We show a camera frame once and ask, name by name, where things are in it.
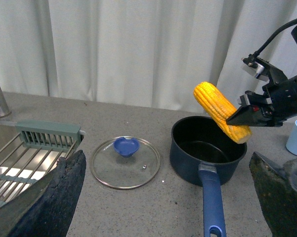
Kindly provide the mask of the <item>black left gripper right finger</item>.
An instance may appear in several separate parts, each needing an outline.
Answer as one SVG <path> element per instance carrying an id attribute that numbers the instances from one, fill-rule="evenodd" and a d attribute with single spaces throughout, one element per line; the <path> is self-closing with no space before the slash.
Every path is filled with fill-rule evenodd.
<path id="1" fill-rule="evenodd" d="M 272 235 L 297 237 L 297 158 L 280 166 L 254 152 L 249 167 Z"/>

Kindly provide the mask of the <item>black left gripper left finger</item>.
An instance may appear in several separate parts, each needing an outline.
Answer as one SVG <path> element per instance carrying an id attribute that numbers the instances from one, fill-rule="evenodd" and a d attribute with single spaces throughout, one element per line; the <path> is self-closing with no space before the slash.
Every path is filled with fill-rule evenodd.
<path id="1" fill-rule="evenodd" d="M 82 150 L 60 158 L 47 175 L 0 207 L 0 237 L 64 237 L 85 179 Z"/>

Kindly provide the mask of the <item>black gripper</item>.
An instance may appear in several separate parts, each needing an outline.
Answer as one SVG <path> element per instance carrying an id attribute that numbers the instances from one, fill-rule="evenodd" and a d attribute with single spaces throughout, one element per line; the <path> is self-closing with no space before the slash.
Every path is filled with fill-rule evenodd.
<path id="1" fill-rule="evenodd" d="M 297 116 L 297 76 L 276 86 L 263 87 L 264 94 L 247 90 L 237 102 L 241 107 L 226 122 L 228 125 L 279 127 Z"/>

